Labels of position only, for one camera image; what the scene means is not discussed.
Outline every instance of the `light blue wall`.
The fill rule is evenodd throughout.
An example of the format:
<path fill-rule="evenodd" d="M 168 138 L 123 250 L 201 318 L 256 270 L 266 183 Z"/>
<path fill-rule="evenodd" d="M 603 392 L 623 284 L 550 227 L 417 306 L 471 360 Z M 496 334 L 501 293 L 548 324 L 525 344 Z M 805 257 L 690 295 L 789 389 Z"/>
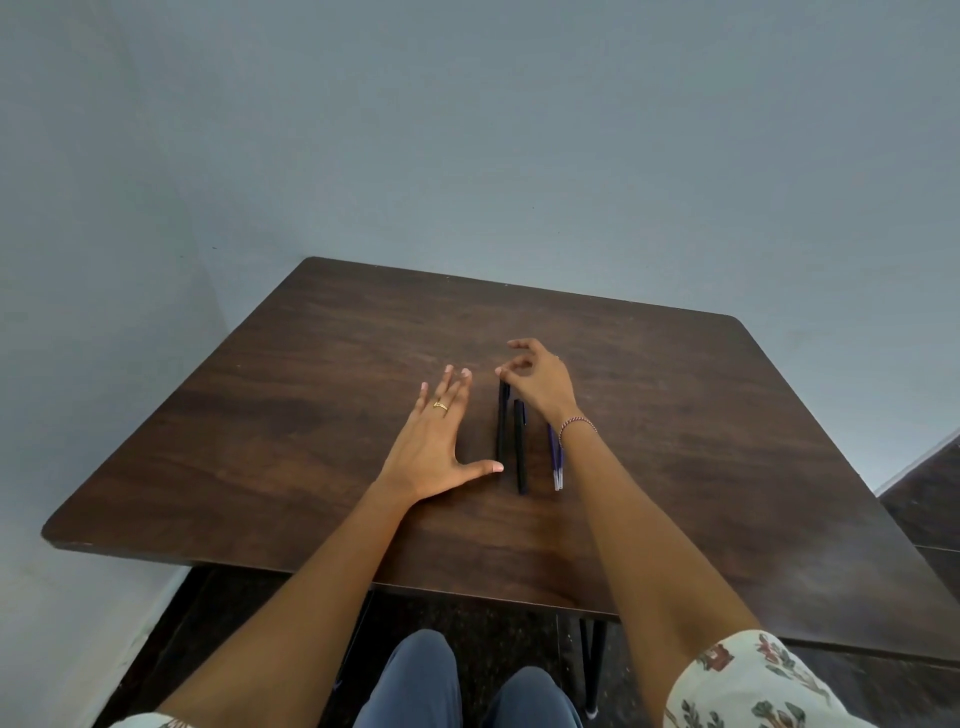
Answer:
<path fill-rule="evenodd" d="M 231 326 L 327 255 L 737 316 L 874 488 L 960 425 L 955 2 L 115 9 Z"/>
<path fill-rule="evenodd" d="M 85 728 L 183 569 L 53 511 L 226 334 L 106 2 L 0 21 L 0 724 Z"/>

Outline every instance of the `sleeve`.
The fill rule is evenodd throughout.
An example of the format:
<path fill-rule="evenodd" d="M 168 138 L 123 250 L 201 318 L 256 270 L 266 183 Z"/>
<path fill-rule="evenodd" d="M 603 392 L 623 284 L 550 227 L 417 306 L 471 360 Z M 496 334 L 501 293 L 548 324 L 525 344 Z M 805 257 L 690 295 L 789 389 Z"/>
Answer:
<path fill-rule="evenodd" d="M 663 728 L 870 728 L 771 634 L 738 632 L 701 653 L 670 691 Z"/>
<path fill-rule="evenodd" d="M 190 726 L 182 720 L 162 716 L 160 713 L 144 713 L 140 716 L 124 718 L 119 723 L 114 723 L 111 728 L 190 728 Z"/>

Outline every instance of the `jeans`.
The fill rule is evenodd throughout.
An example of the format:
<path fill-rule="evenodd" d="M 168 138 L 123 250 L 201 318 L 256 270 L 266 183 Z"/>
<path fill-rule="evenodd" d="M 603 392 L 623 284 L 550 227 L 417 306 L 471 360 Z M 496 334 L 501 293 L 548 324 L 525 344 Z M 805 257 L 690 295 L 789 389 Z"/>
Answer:
<path fill-rule="evenodd" d="M 401 642 L 383 668 L 354 728 L 460 728 L 457 661 L 439 632 L 421 629 Z M 583 728 L 577 711 L 539 667 L 510 678 L 491 703 L 483 728 Z"/>

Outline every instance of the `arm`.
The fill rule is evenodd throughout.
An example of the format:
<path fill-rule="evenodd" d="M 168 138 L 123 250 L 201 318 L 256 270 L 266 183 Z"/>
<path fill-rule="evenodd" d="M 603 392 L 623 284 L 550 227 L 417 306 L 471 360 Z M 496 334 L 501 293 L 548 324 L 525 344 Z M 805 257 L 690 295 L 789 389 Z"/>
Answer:
<path fill-rule="evenodd" d="M 194 728 L 314 728 L 324 711 L 353 624 L 383 554 L 418 500 L 503 470 L 454 456 L 472 377 L 450 385 L 447 367 L 433 401 L 427 386 L 380 476 L 303 567 L 159 707 Z"/>
<path fill-rule="evenodd" d="M 583 414 L 566 366 L 557 356 L 537 339 L 515 340 L 510 346 L 526 351 L 498 367 L 497 375 L 554 429 L 559 431 L 567 418 Z M 564 462 L 577 476 L 640 693 L 651 717 L 658 720 L 670 689 L 697 655 L 735 632 L 758 629 L 759 623 L 587 423 L 571 423 L 564 431 Z"/>

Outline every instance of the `table top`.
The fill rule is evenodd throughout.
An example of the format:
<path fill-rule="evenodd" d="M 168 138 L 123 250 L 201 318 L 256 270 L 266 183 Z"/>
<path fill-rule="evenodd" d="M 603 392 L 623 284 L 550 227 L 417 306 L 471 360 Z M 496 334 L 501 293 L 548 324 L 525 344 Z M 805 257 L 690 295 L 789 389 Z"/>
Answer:
<path fill-rule="evenodd" d="M 43 535 L 296 570 L 445 364 L 475 372 L 460 459 L 493 457 L 492 370 L 518 336 L 564 359 L 613 452 L 767 629 L 960 660 L 960 606 L 736 319 L 323 258 L 307 258 Z M 535 412 L 528 496 L 512 458 L 415 506 L 375 583 L 615 616 L 574 474 L 554 492 Z"/>

